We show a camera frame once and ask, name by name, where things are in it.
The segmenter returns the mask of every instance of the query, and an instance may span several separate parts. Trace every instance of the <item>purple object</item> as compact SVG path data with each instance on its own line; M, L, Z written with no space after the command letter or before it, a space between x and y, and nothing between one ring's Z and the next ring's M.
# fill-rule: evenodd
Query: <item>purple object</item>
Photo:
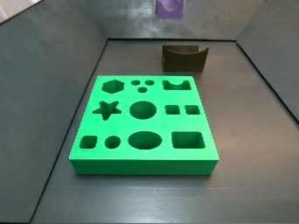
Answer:
M158 18L182 18L182 0L156 0Z

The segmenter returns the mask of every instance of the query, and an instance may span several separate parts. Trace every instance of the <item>gray wall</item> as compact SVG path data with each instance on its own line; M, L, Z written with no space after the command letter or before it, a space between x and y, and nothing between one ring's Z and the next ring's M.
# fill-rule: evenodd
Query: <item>gray wall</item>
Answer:
M0 222L28 222L106 43L88 1L37 3L0 26Z
M93 0L109 38L236 40L264 0L188 0L182 19L157 19L153 0Z
M266 0L237 43L299 121L299 1Z

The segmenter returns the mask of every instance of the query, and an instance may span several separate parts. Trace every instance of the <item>small circular hole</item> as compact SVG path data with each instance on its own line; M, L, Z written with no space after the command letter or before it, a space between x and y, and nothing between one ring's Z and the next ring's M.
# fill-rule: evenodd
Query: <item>small circular hole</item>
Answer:
M146 81L144 82L144 84L145 84L146 86L152 86L152 85L154 84L154 82L153 82L152 80L146 80Z
M120 145L120 138L117 136L109 136L105 140L105 146L113 150Z
M137 89L137 92L141 93L141 94L145 93L145 92L146 92L146 88L145 88L145 87L140 87L140 88Z
M130 81L130 84L134 85L134 86L137 86L140 84L140 80L132 80Z

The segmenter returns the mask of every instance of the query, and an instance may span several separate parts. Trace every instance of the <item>circular hole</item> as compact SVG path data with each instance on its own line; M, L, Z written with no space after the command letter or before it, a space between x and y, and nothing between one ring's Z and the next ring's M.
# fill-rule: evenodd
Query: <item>circular hole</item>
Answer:
M149 101L137 101L129 108L129 114L136 119L148 119L156 113L156 107Z
M105 146L109 149L114 149L120 145L120 138L117 136L109 136L105 141Z
M150 131L138 131L128 138L128 143L138 150L150 150L162 142L161 137Z
M145 87L140 87L140 88L137 89L137 92L138 92L138 93L145 93L145 92L146 92L146 88L145 88Z
M146 86L152 86L152 85L154 84L154 82L153 82L152 80L146 80L146 81L144 82L144 84L145 84Z
M140 80L132 80L130 81L130 84L134 85L134 86L137 86L140 84Z

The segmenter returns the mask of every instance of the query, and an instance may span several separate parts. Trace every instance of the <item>gray floor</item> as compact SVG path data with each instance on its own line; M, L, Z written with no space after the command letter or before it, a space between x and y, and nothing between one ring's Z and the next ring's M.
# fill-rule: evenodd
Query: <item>gray floor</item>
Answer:
M68 161L97 75L164 75L161 45L209 47L192 74L218 148L209 177L77 176ZM299 222L299 131L232 42L108 41L34 223Z

